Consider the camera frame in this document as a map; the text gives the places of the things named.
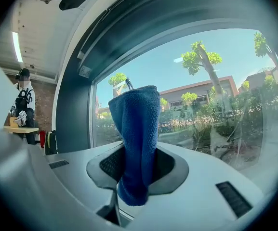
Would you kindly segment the dark window frame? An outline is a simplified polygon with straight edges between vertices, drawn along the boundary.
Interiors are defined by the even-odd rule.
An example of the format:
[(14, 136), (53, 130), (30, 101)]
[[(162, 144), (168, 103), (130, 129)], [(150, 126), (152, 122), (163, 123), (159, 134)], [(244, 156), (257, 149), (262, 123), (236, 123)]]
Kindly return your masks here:
[[(94, 145), (94, 86), (105, 74), (178, 37), (258, 29), (278, 53), (278, 0), (87, 0), (74, 24), (54, 97), (60, 152)], [(84, 65), (89, 78), (79, 75)]]

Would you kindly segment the ceiling light strip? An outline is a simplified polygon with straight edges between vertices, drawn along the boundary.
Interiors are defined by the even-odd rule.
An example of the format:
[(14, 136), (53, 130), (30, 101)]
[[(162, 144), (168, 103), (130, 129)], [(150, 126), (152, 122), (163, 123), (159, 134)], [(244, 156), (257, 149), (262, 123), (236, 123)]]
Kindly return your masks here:
[(20, 51), (20, 44), (19, 44), (19, 36), (17, 32), (12, 32), (12, 38), (13, 38), (13, 46), (16, 58), (19, 63), (23, 63), (21, 51)]

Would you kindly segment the metal window bracket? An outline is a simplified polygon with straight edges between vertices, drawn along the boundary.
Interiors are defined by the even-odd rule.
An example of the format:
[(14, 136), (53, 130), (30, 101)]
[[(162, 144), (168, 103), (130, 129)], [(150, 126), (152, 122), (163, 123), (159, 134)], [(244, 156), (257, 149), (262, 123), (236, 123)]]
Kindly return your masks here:
[(87, 67), (87, 66), (82, 65), (82, 66), (79, 68), (79, 75), (82, 76), (82, 77), (84, 77), (84, 78), (89, 78), (91, 72), (92, 72), (92, 69), (90, 69), (90, 68)]

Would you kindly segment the clear window glass pane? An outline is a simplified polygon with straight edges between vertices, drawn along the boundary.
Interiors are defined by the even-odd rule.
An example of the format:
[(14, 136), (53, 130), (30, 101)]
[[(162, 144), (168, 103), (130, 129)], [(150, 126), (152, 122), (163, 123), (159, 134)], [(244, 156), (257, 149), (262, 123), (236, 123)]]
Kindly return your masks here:
[(120, 140), (109, 101), (133, 88), (154, 85), (165, 90), (211, 80), (202, 68), (194, 76), (182, 66), (182, 53), (202, 41), (206, 51), (222, 62), (218, 78), (232, 76), (238, 94), (216, 97), (201, 105), (194, 93), (182, 95), (187, 110), (164, 110), (160, 97), (158, 140), (213, 155), (237, 170), (256, 164), (271, 166), (278, 154), (278, 57), (265, 36), (251, 29), (218, 29), (181, 37), (129, 61), (96, 84), (95, 137), (97, 145)]

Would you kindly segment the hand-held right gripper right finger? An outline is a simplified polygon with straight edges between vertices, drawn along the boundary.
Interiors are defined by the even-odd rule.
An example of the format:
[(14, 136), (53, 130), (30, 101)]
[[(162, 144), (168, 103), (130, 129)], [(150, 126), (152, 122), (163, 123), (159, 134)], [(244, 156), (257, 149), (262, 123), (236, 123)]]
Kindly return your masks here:
[[(151, 196), (145, 206), (120, 201), (119, 211), (130, 227), (242, 227), (252, 220), (264, 194), (251, 180), (214, 156), (163, 142), (158, 146), (185, 159), (189, 174), (174, 192)], [(230, 189), (250, 204), (240, 218), (223, 196)]]

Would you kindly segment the leafy tree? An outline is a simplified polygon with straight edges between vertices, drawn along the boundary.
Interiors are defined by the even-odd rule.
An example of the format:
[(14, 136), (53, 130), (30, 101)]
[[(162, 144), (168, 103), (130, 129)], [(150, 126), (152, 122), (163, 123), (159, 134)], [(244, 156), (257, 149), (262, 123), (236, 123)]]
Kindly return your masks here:
[(190, 75), (194, 76), (203, 68), (212, 81), (216, 97), (223, 96), (224, 92), (214, 69), (216, 64), (222, 62), (222, 58), (218, 53), (206, 51), (202, 41), (197, 41), (192, 43), (190, 51), (182, 53), (181, 57), (182, 66), (188, 70)]

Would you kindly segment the brick building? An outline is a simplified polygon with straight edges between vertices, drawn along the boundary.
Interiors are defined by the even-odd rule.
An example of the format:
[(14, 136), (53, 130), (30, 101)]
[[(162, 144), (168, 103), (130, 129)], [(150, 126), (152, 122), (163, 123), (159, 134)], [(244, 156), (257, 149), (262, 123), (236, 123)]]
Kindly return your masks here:
[[(221, 87), (226, 94), (236, 96), (238, 90), (232, 76), (219, 78)], [(160, 92), (160, 97), (167, 101), (164, 110), (182, 111), (187, 110), (184, 107), (182, 95), (185, 93), (194, 93), (197, 95), (199, 104), (204, 105), (210, 101), (210, 91), (212, 89), (212, 81), (206, 80), (194, 84), (177, 87), (170, 90)]]

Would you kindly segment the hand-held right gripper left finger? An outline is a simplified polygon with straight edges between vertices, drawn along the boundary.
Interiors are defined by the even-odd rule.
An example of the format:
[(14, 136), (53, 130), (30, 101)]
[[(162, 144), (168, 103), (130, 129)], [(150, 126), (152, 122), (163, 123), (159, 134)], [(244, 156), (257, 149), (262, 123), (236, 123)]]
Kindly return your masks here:
[(115, 147), (120, 148), (121, 145), (121, 142), (114, 142), (76, 152), (47, 155), (45, 158), (49, 163), (61, 160), (68, 162), (64, 166), (54, 168), (54, 173), (77, 200), (88, 210), (96, 213), (109, 204), (113, 191), (97, 187), (88, 176), (86, 166), (94, 157)]

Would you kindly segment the green black backpack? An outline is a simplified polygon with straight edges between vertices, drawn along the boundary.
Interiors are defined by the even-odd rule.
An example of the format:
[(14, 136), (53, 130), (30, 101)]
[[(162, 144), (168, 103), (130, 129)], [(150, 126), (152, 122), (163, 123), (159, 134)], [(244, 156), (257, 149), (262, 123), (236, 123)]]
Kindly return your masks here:
[(58, 154), (55, 130), (46, 132), (44, 154)]

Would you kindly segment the blue cloth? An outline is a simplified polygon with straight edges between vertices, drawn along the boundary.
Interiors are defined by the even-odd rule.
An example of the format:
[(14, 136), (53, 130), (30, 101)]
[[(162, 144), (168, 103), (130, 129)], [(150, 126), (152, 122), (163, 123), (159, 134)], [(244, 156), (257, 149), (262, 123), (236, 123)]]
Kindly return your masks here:
[(160, 95), (156, 86), (133, 88), (109, 101), (114, 124), (124, 141), (125, 171), (118, 184), (120, 199), (129, 206), (148, 200), (158, 139)]

